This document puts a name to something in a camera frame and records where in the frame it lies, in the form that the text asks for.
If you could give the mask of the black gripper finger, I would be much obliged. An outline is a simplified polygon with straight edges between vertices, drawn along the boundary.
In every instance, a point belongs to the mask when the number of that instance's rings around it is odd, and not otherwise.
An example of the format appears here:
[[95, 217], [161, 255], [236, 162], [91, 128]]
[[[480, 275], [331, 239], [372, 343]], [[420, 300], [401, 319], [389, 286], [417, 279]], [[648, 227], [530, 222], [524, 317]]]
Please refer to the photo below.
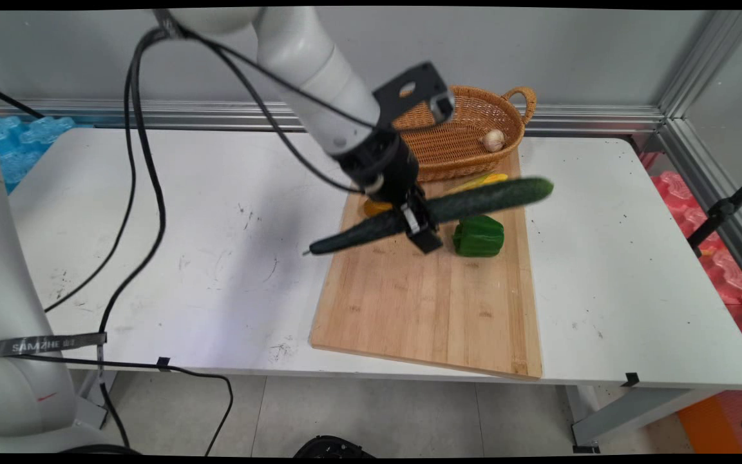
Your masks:
[[404, 220], [404, 233], [418, 236], [424, 231], [424, 214], [419, 205], [405, 202], [400, 206], [400, 216]]
[[424, 190], [415, 184], [412, 187], [412, 243], [424, 255], [429, 255], [442, 246], [438, 230], [427, 206]]

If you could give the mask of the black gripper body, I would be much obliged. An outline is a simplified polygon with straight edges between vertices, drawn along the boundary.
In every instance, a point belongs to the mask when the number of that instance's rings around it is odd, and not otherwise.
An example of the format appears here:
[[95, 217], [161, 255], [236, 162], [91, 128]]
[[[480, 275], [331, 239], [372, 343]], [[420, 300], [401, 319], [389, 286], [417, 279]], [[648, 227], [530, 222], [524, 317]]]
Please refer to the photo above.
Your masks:
[[372, 132], [354, 149], [338, 155], [338, 164], [374, 202], [395, 208], [424, 206], [424, 191], [416, 182], [420, 164], [406, 141], [394, 132]]

